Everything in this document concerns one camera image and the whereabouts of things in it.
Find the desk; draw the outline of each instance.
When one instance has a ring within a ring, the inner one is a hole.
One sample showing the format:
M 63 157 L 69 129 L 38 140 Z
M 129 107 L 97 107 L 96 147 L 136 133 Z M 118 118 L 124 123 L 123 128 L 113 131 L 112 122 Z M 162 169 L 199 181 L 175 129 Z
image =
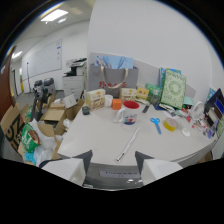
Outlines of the desk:
M 93 151 L 91 163 L 118 166 L 115 158 L 125 148 L 138 127 L 141 131 L 125 155 L 120 166 L 136 167 L 135 151 L 155 159 L 179 162 L 183 167 L 197 163 L 217 140 L 215 135 L 208 139 L 197 128 L 191 130 L 191 136 L 185 137 L 181 130 L 188 122 L 185 118 L 176 119 L 178 128 L 174 132 L 167 130 L 163 123 L 167 116 L 150 106 L 147 113 L 140 113 L 134 125 L 113 123 L 117 111 L 112 108 L 101 108 L 91 115 L 84 116 L 80 110 L 66 134 L 58 154 L 68 158 Z M 159 135 L 150 118 L 160 119 L 162 134 Z

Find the scissors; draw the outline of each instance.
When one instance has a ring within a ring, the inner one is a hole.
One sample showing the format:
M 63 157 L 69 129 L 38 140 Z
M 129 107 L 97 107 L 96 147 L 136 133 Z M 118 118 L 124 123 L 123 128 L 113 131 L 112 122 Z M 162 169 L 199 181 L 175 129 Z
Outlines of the scissors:
M 160 129 L 160 127 L 159 127 L 160 119 L 159 119 L 159 118 L 151 118 L 150 121 L 153 122 L 153 123 L 155 123 L 156 128 L 157 128 L 157 131 L 158 131 L 158 133 L 161 135 L 162 132 L 161 132 L 161 129 Z

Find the blue object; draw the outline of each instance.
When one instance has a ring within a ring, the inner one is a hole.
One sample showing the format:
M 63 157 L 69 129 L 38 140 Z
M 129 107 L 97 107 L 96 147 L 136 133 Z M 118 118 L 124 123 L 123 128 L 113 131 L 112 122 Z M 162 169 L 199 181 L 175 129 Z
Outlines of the blue object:
M 161 132 L 161 129 L 160 129 L 160 127 L 159 127 L 160 119 L 159 119 L 159 118 L 151 118 L 150 121 L 153 122 L 153 123 L 155 123 L 156 128 L 157 128 L 157 131 L 158 131 L 158 133 L 161 135 L 162 132 Z
M 25 153 L 25 160 L 32 162 L 34 165 L 36 165 L 36 160 L 34 159 L 34 152 L 31 153 Z
M 131 68 L 133 69 L 134 59 L 120 56 L 95 56 L 95 66 L 105 66 L 111 69 Z

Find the plastic bottle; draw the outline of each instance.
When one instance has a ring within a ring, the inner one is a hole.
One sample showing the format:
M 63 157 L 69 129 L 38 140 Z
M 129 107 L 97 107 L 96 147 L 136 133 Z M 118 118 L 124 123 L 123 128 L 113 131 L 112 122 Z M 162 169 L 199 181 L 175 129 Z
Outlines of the plastic bottle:
M 216 130 L 217 124 L 218 124 L 218 120 L 216 120 L 214 122 L 214 124 L 212 125 L 212 127 L 208 131 L 208 138 L 211 138 L 215 134 L 215 130 Z

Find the tape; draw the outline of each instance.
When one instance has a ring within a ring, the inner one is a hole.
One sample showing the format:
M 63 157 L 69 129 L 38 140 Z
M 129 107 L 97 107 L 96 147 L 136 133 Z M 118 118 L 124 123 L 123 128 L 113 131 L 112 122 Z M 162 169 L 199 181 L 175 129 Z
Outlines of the tape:
M 177 128 L 177 122 L 172 118 L 166 118 L 164 127 L 169 131 L 175 131 Z

